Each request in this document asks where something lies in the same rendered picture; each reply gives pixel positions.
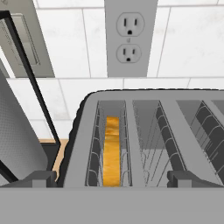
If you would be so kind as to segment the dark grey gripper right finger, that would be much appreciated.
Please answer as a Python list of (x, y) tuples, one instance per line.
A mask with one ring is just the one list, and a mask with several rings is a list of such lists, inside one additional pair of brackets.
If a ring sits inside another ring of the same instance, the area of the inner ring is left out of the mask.
[(176, 188), (219, 188), (221, 185), (201, 179), (190, 171), (168, 171), (168, 187)]

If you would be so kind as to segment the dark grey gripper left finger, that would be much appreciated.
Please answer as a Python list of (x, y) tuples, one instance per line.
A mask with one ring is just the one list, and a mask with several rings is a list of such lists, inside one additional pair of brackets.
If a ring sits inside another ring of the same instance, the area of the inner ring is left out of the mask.
[(34, 171), (24, 179), (3, 185), (3, 188), (48, 188), (56, 187), (56, 171)]

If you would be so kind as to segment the grey metal toaster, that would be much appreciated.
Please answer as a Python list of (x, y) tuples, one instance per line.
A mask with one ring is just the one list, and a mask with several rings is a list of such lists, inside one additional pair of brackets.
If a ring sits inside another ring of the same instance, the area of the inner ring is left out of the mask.
[(108, 116), (119, 118), (120, 187), (168, 187), (168, 171), (189, 171), (224, 187), (224, 90), (218, 89), (88, 94), (73, 120), (59, 186), (103, 185)]

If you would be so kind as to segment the golden brown bread slice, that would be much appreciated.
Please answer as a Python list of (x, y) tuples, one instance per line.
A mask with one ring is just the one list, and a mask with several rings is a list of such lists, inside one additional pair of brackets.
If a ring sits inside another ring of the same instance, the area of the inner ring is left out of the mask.
[(120, 185), (119, 118), (108, 116), (103, 148), (103, 185)]

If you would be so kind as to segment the grey wall light switch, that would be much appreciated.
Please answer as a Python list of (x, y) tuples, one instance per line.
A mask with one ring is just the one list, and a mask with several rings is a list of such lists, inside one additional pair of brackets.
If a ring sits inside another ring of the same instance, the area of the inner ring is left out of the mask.
[[(53, 78), (53, 67), (46, 49), (33, 0), (0, 0), (0, 11), (9, 11), (31, 69), (37, 78)], [(0, 21), (0, 47), (16, 78), (27, 78), (6, 23)]]

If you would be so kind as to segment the grey wall power outlet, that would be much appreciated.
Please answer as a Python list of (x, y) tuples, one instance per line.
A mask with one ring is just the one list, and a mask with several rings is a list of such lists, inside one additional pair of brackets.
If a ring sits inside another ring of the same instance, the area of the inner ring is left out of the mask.
[(109, 78), (146, 77), (158, 0), (104, 0)]

